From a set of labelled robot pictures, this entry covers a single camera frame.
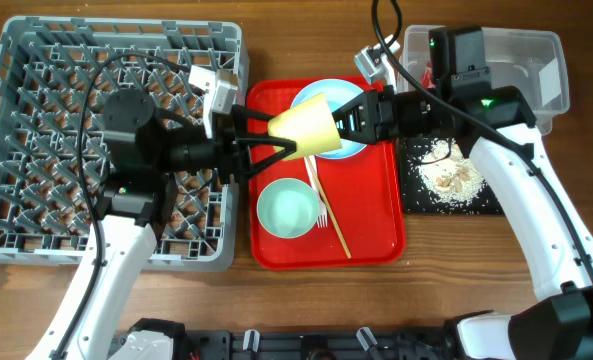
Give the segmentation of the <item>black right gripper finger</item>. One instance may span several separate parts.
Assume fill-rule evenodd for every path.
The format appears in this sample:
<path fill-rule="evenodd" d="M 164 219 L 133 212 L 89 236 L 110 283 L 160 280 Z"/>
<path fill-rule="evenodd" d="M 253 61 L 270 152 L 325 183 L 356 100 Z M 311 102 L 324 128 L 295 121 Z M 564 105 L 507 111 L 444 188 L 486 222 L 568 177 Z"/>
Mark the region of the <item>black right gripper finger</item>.
<path fill-rule="evenodd" d="M 367 118 L 370 110 L 370 99 L 370 92 L 362 92 L 344 105 L 341 105 L 338 109 L 334 110 L 332 116 L 335 120 L 343 120 L 350 116 L 353 116 L 356 119 Z"/>
<path fill-rule="evenodd" d="M 336 122 L 335 125 L 341 139 L 347 141 L 353 141 L 355 139 L 356 131 L 353 129 L 351 123 Z"/>

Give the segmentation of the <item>yellow plastic cup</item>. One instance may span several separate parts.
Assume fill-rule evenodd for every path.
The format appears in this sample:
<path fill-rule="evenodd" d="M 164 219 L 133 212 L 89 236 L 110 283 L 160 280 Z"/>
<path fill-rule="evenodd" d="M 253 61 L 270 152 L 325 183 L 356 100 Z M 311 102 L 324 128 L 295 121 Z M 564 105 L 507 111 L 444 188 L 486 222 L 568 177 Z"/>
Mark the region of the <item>yellow plastic cup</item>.
<path fill-rule="evenodd" d="M 332 111 L 322 93 L 270 120 L 268 134 L 296 142 L 296 151 L 285 161 L 342 148 Z"/>

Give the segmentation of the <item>red snack wrapper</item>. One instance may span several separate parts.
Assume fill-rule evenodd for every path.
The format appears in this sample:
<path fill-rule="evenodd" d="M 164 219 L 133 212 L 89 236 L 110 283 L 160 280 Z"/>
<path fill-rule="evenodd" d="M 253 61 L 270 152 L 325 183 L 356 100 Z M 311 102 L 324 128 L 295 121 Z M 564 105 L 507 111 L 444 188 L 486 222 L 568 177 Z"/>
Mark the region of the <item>red snack wrapper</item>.
<path fill-rule="evenodd" d="M 420 83 L 426 89 L 433 89 L 435 87 L 432 65 L 430 62 L 427 62 L 425 65 L 425 70 L 421 76 Z"/>

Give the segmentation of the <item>small light blue bowl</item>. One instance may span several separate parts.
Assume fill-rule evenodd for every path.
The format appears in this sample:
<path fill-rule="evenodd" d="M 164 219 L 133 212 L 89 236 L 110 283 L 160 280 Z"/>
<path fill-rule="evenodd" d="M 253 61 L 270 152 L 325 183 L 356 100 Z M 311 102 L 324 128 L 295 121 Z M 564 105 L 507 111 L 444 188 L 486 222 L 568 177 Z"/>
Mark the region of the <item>small light blue bowl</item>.
<path fill-rule="evenodd" d="M 350 158 L 366 148 L 366 144 L 353 142 L 349 140 L 341 140 L 342 147 L 337 150 L 319 153 L 318 157 L 329 160 L 341 160 Z"/>

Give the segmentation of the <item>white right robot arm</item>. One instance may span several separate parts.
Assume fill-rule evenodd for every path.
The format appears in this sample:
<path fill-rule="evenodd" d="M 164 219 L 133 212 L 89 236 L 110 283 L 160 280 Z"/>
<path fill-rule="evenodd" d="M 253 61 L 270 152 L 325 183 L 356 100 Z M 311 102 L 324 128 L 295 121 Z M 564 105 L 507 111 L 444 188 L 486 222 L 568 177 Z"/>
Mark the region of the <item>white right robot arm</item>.
<path fill-rule="evenodd" d="M 455 319 L 471 359 L 593 359 L 593 237 L 546 155 L 536 118 L 513 86 L 495 88 L 480 27 L 428 35 L 433 89 L 367 91 L 334 113 L 343 138 L 451 138 L 491 187 L 527 261 L 536 303 L 514 315 Z"/>

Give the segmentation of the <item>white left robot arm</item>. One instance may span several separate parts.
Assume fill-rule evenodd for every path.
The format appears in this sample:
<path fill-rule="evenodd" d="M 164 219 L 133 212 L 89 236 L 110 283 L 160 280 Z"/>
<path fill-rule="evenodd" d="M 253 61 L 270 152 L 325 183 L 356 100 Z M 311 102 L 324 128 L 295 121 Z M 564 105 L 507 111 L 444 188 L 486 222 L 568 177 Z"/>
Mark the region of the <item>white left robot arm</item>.
<path fill-rule="evenodd" d="M 32 359 L 104 359 L 133 285 L 171 218 L 180 171 L 215 170 L 221 182 L 250 178 L 294 154 L 295 141 L 253 134 L 247 121 L 270 115 L 233 105 L 205 130 L 123 89 L 104 104 L 105 142 L 115 167 L 88 206 L 83 258 Z"/>

